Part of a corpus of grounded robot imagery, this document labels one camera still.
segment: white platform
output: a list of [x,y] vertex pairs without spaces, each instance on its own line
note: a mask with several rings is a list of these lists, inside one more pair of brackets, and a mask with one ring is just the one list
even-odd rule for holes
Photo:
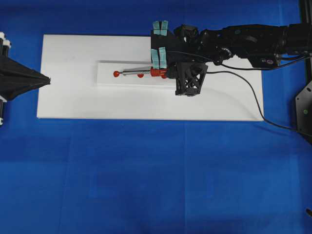
[[[114,84],[116,80],[109,81],[111,71],[120,67],[112,61],[148,65],[150,38],[45,35],[41,72],[51,77],[51,85],[39,90],[37,117],[262,120],[249,86],[230,74],[207,75],[200,95],[177,97],[174,80],[158,78],[159,84],[132,85],[130,79],[145,82],[148,77],[127,76]],[[251,67],[246,59],[238,58],[225,64]],[[208,65],[209,71],[225,70]],[[237,72],[253,85],[263,109],[261,72]]]

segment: red knob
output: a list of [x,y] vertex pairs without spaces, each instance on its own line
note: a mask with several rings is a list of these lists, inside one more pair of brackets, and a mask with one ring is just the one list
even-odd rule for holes
[[119,71],[114,71],[114,77],[119,77],[120,72]]

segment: black cable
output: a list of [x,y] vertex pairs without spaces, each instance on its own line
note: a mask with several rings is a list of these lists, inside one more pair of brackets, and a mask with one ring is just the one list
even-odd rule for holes
[[[185,54],[185,55],[190,55],[190,56],[196,56],[196,57],[199,57],[199,58],[203,58],[207,61],[210,61],[210,62],[214,62],[214,60],[212,60],[211,58],[207,58],[205,56],[202,56],[202,55],[197,55],[197,54],[192,54],[192,53],[187,53],[187,52],[182,52],[182,51],[167,51],[167,52],[171,52],[171,53],[180,53],[180,54]],[[306,59],[309,59],[309,58],[312,58],[312,56],[300,56],[299,59],[297,60],[294,60],[292,62],[289,62],[289,63],[285,63],[283,65],[280,65],[280,66],[277,66],[277,67],[272,67],[272,68],[239,68],[239,67],[231,67],[231,66],[228,66],[228,65],[225,65],[225,64],[220,64],[221,66],[223,67],[226,67],[226,68],[230,68],[230,69],[234,69],[234,70],[240,70],[240,71],[271,71],[271,70],[276,70],[276,69],[279,69],[279,68],[282,68],[282,67],[287,67],[287,66],[290,66],[292,64],[295,64],[297,62],[300,62],[302,60],[306,60]]]
[[297,129],[294,129],[294,128],[289,128],[289,127],[285,127],[285,126],[282,126],[282,125],[273,123],[273,122],[269,121],[268,119],[266,119],[266,118],[264,117],[264,115],[262,114],[262,111],[261,111],[261,108],[260,108],[260,105],[259,105],[259,101],[258,101],[257,96],[256,96],[256,94],[255,94],[254,88],[253,88],[252,85],[248,82],[248,80],[246,80],[245,78],[243,78],[243,77],[240,76],[239,74],[236,74],[236,73],[234,73],[234,72],[229,72],[229,71],[207,72],[207,74],[217,74],[217,73],[229,73],[229,74],[235,75],[235,76],[241,78],[242,80],[244,80],[244,81],[249,85],[249,87],[250,87],[250,88],[252,89],[252,91],[253,91],[253,96],[254,96],[255,101],[256,101],[256,103],[257,103],[257,106],[258,106],[260,115],[261,115],[262,119],[263,119],[265,122],[267,122],[268,124],[271,124],[271,125],[273,125],[273,126],[275,126],[275,127],[287,129],[287,130],[290,130],[290,131],[294,131],[294,132],[297,132],[297,133],[300,133],[300,134],[303,134],[303,135],[312,137],[312,135],[310,135],[310,134],[307,134],[307,133],[298,131]]
[[277,67],[272,67],[272,68],[238,68],[238,67],[231,67],[231,66],[228,66],[228,65],[225,65],[225,64],[221,64],[221,66],[223,67],[227,67],[227,68],[230,68],[230,69],[234,69],[234,70],[241,70],[241,71],[271,71],[271,70],[276,70],[276,69],[279,69],[279,68],[282,68],[282,67],[287,67],[289,65],[292,65],[294,63],[297,63],[297,62],[300,62],[302,60],[306,60],[306,59],[309,59],[311,58],[311,56],[305,56],[305,57],[302,57],[300,59],[297,59],[295,61],[292,61],[292,62],[289,62],[289,63],[285,63],[283,65],[280,65],[280,66],[277,66]]

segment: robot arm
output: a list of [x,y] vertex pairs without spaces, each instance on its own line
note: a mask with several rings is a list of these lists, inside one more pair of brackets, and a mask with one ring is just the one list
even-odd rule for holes
[[208,66],[221,65],[234,55],[248,59],[254,68],[273,69],[282,55],[308,58],[312,55],[312,25],[241,25],[219,31],[198,31],[182,25],[166,35],[151,32],[151,49],[165,48],[168,78],[176,79],[176,95],[200,94]]

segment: blue surface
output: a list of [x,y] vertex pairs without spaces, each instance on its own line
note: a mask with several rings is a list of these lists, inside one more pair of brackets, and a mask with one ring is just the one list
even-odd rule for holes
[[[300,22],[296,0],[10,0],[0,16],[10,57],[36,70],[43,34],[147,35],[155,20],[171,30]],[[303,63],[264,72],[265,116],[291,125],[304,85]],[[37,100],[32,91],[6,106],[1,233],[312,231],[312,147],[296,133],[263,122],[37,119]]]

